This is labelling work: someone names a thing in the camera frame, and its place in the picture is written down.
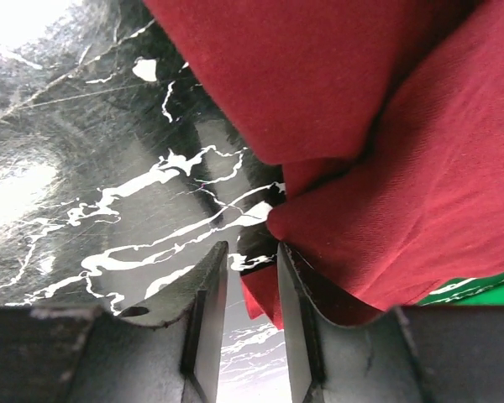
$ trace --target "red fabric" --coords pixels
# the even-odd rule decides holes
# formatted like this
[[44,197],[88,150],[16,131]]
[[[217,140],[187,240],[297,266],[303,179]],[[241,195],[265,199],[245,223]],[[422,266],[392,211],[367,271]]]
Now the red fabric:
[[[380,309],[504,271],[504,0],[146,3],[283,165],[268,226],[318,271]],[[272,273],[243,282],[281,326]]]

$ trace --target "black marble surface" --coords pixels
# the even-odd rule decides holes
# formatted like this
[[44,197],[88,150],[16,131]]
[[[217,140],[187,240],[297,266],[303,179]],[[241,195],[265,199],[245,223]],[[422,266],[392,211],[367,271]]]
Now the black marble surface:
[[[272,261],[262,165],[139,1],[0,2],[0,305],[120,312],[218,240]],[[218,401],[289,401],[282,332],[230,276]]]

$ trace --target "green fabric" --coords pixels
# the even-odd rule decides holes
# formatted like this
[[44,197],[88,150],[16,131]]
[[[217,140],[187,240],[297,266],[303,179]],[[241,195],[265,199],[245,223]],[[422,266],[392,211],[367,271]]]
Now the green fabric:
[[433,291],[418,305],[504,305],[504,273],[483,279],[455,279]]

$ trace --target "red cloth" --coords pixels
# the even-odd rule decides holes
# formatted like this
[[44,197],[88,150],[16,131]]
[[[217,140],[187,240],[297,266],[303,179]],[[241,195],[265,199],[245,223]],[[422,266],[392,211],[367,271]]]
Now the red cloth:
[[[146,3],[283,165],[268,226],[318,271],[380,309],[504,271],[504,0]],[[276,272],[243,282],[281,326]]]

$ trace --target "marble tabletop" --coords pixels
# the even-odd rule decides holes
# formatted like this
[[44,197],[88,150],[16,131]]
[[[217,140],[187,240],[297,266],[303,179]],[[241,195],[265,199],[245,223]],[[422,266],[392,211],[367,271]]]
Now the marble tabletop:
[[238,274],[272,262],[283,198],[141,1],[0,1],[0,305],[119,313],[227,240],[218,401],[290,401]]

